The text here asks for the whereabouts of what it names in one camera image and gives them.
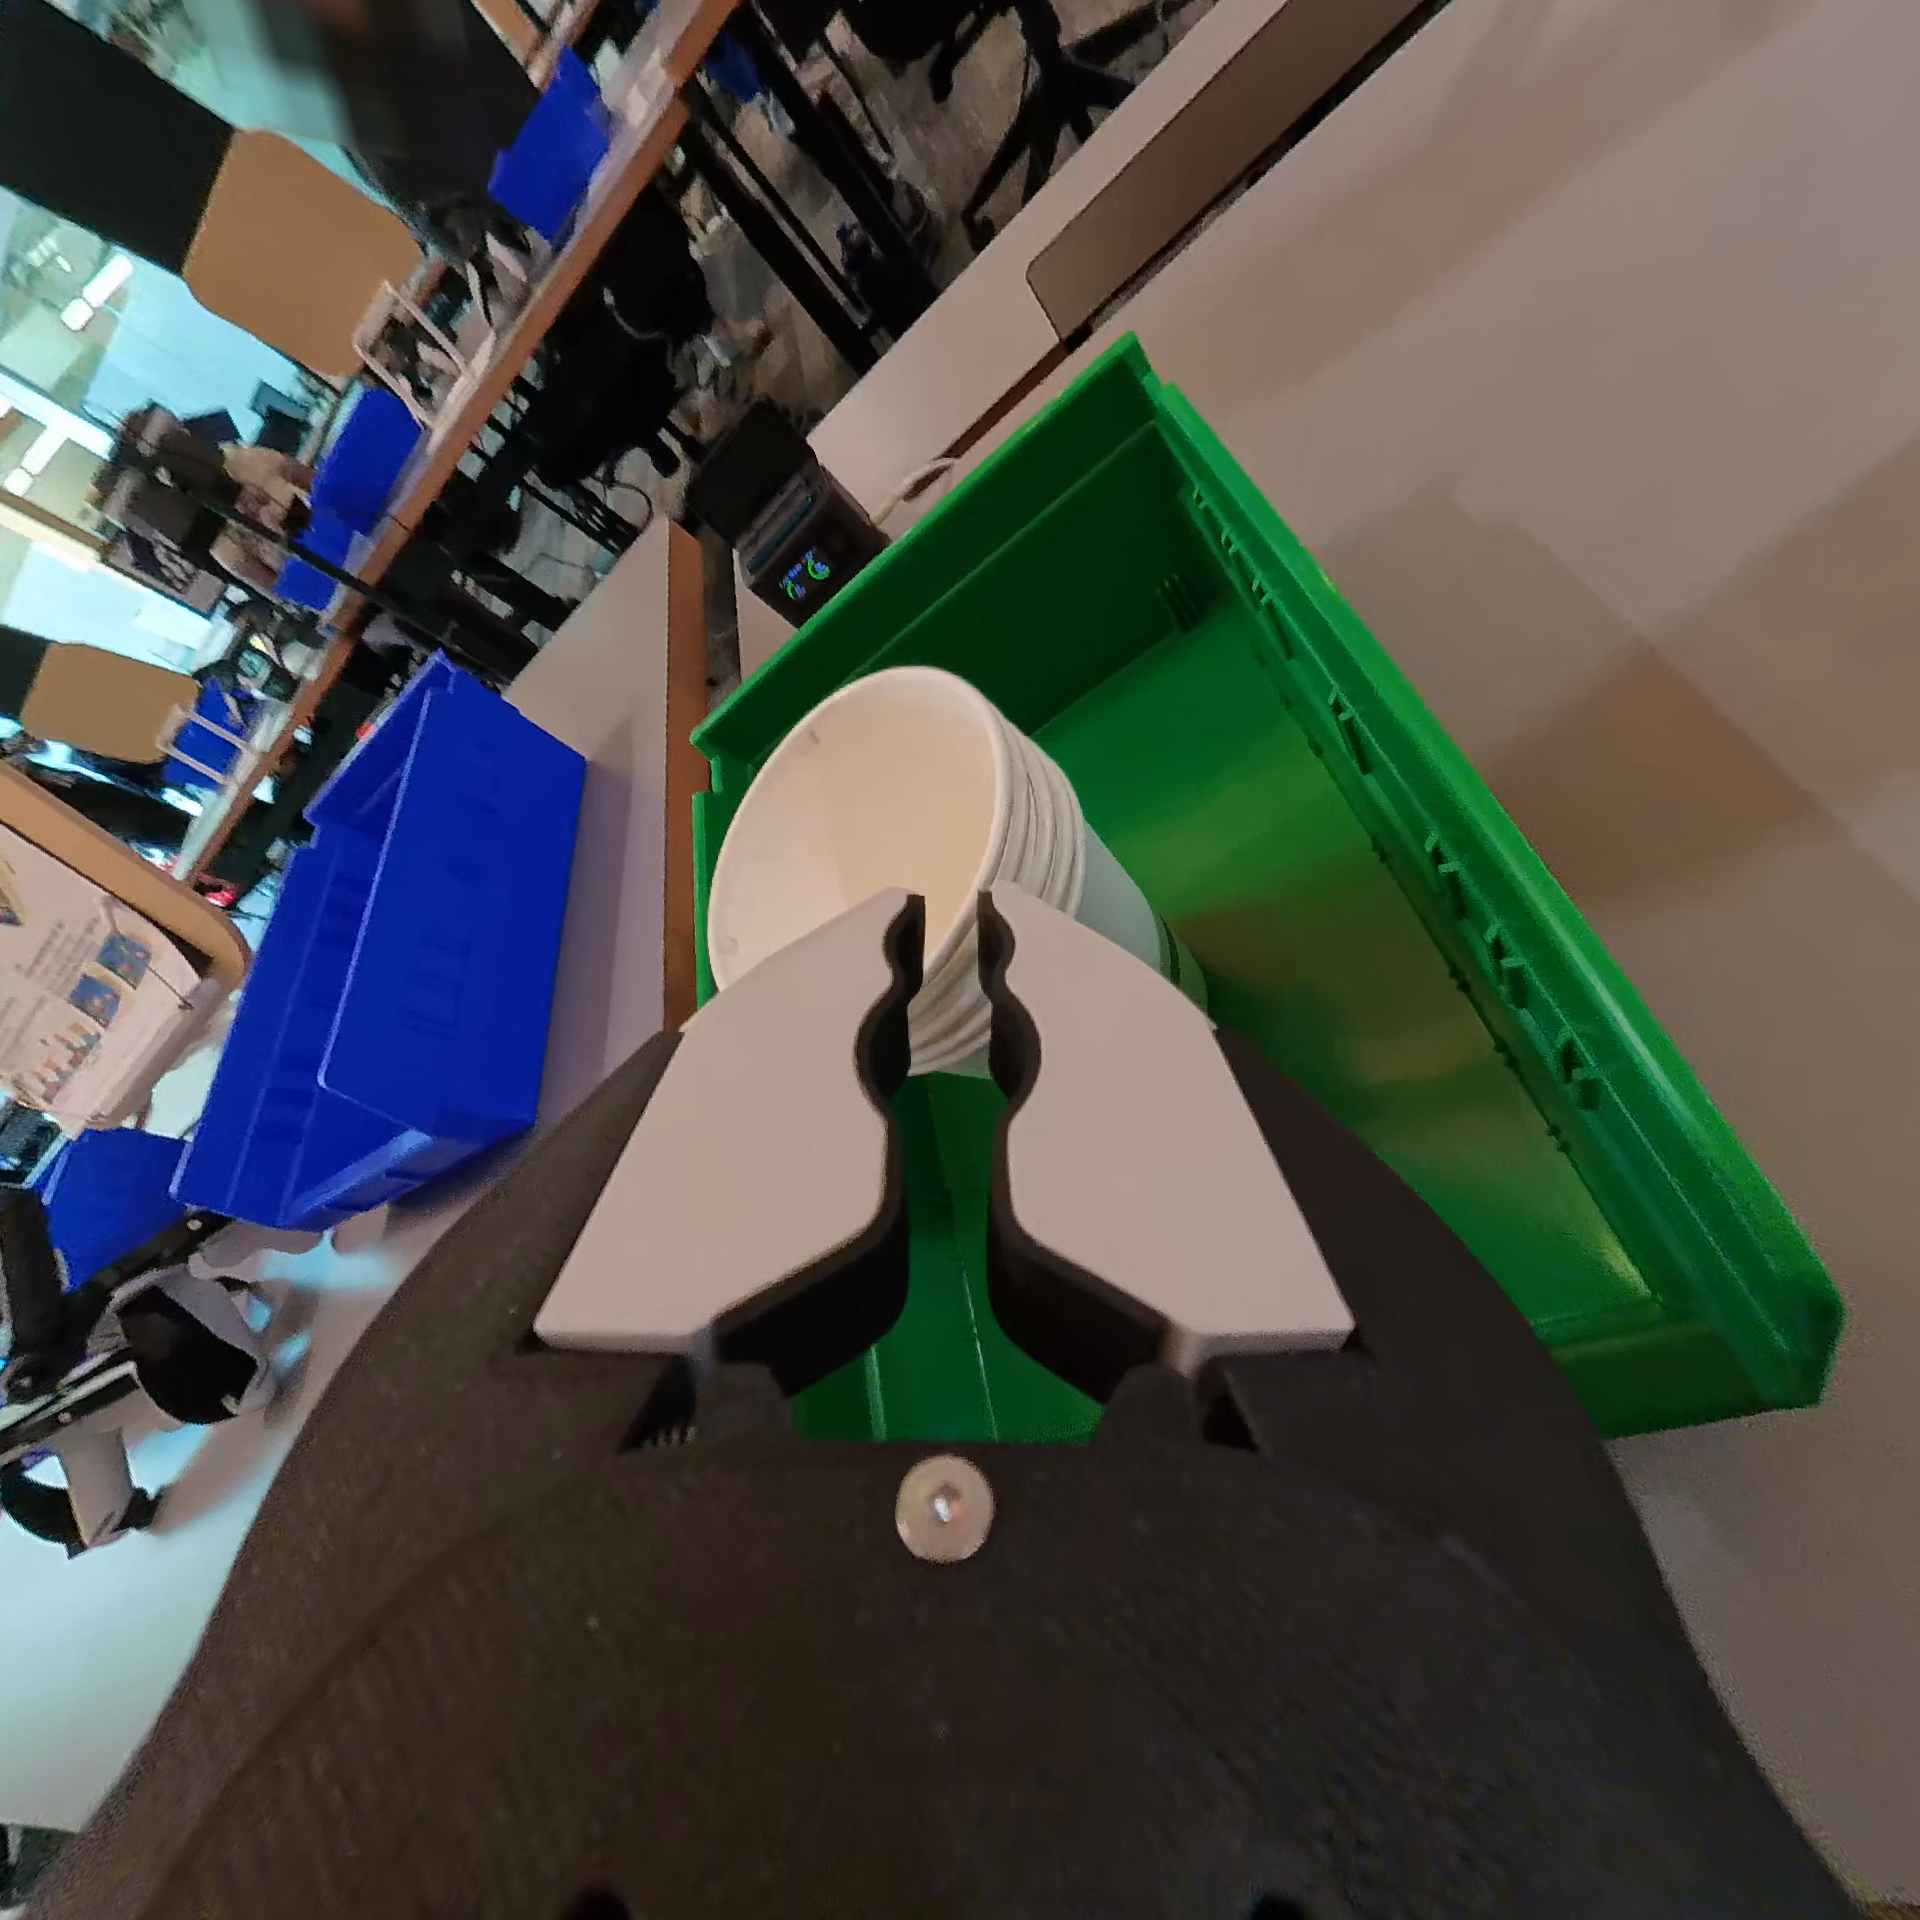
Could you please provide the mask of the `green plastic bin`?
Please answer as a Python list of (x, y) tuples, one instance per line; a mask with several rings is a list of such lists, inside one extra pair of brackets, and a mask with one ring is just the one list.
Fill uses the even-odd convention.
[(1126, 335), (690, 734), (694, 912), (780, 738), (894, 667), (1072, 783), (1211, 1021), (1398, 1175), (1602, 1436), (1810, 1408), (1843, 1305), (1385, 648)]

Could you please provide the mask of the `instruction poster stand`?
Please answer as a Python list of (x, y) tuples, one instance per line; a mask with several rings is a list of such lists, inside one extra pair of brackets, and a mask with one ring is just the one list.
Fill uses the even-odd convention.
[(65, 1138), (124, 1126), (252, 964), (220, 907), (4, 768), (4, 1099)]

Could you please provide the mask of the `grey desk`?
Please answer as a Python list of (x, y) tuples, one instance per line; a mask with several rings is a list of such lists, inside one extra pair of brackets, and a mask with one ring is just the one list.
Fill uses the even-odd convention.
[(1918, 8), (1447, 4), (1133, 333), (1467, 753), (1842, 1294), (1616, 1446), (1748, 1742), (1916, 1903)]

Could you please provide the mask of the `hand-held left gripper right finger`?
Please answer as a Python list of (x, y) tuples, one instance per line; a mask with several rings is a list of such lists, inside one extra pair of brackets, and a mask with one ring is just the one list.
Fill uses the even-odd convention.
[(1106, 1405), (1155, 1367), (1334, 1353), (1356, 1315), (1211, 1021), (1022, 889), (975, 900), (1003, 1108), (986, 1283), (998, 1329)]

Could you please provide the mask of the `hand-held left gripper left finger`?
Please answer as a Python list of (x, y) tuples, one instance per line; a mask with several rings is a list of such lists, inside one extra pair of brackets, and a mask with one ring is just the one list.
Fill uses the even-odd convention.
[(799, 1395), (909, 1284), (907, 1004), (923, 898), (870, 895), (719, 989), (663, 1068), (533, 1318), (555, 1353), (766, 1371)]

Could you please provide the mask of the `black office chair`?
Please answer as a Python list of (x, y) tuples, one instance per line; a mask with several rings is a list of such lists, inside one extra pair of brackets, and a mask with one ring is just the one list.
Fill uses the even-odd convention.
[(957, 224), (974, 254), (995, 239), (989, 203), (1018, 163), (1023, 163), (1020, 204), (1044, 188), (1062, 139), (1084, 143), (1093, 121), (1120, 109), (1133, 85), (1092, 61), (1062, 36), (1062, 20), (1046, 2), (847, 2), (837, 7), (852, 36), (889, 70), (923, 70), (926, 96), (948, 106), (959, 64), (1000, 18), (1020, 36), (1018, 106), (993, 148), (986, 172), (957, 211)]

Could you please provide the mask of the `small blue bin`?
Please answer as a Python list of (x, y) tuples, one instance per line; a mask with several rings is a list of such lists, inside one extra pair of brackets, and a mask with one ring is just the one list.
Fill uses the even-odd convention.
[(537, 104), (493, 161), (487, 197), (545, 247), (559, 248), (609, 153), (612, 112), (602, 89), (587, 62), (561, 47)]

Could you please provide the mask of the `black power cube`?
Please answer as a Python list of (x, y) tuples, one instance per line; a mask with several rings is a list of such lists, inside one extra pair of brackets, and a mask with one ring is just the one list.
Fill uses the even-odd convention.
[(822, 465), (798, 423), (764, 397), (708, 449), (688, 483), (686, 506), (732, 551), (741, 585), (792, 631), (892, 543)]

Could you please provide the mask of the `long background table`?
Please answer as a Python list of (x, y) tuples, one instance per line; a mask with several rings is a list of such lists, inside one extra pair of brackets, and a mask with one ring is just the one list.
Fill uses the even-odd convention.
[(280, 536), (297, 577), (312, 575), (333, 585), (333, 595), (316, 617), (316, 655), (301, 670), (299, 688), (278, 715), (236, 748), (231, 767), (170, 860), (171, 877), (197, 886), (212, 871), (259, 783), (281, 772), (299, 733), (339, 681), (367, 617), (389, 612), (393, 621), (402, 621), (412, 612), (409, 603), (385, 592), (385, 578), (407, 549), (421, 544), (421, 525), (459, 475), (461, 460), (511, 395), (515, 379), (529, 368), (563, 306), (606, 252), (613, 230), (660, 174), (688, 123), (681, 91), (733, 12), (735, 2), (656, 7), (637, 35), (635, 53), (615, 70), (609, 150), (570, 219), (563, 245), (540, 263), (540, 276), (528, 285), (523, 301), (500, 331), (455, 362), (457, 375), (439, 411), (421, 430), (420, 445), (398, 471), (374, 530), (354, 534), (342, 562), (292, 534)]

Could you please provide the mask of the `black desk panel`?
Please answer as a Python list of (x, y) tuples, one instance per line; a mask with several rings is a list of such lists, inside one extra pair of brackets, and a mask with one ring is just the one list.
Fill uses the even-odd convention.
[(1023, 285), (1060, 342), (1085, 333), (1443, 10), (1441, 2), (1218, 4), (1097, 136), (1089, 194)]

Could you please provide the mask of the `black and white harness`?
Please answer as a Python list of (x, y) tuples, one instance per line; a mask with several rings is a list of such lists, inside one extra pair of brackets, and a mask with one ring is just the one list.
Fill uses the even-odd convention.
[(191, 1266), (230, 1221), (182, 1212), (68, 1280), (41, 1198), (4, 1189), (4, 1520), (65, 1556), (148, 1531), (164, 1492), (134, 1478), (129, 1429), (149, 1412), (216, 1429), (267, 1405), (254, 1286)]

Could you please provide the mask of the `blue plastic bin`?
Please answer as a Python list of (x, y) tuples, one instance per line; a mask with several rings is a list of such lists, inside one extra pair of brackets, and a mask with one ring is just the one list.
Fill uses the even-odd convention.
[(131, 1255), (180, 1217), (174, 1181), (185, 1142), (131, 1126), (83, 1130), (27, 1183), (62, 1261), (62, 1292)]
[(174, 1198), (326, 1232), (536, 1119), (583, 757), (443, 656), (305, 808)]

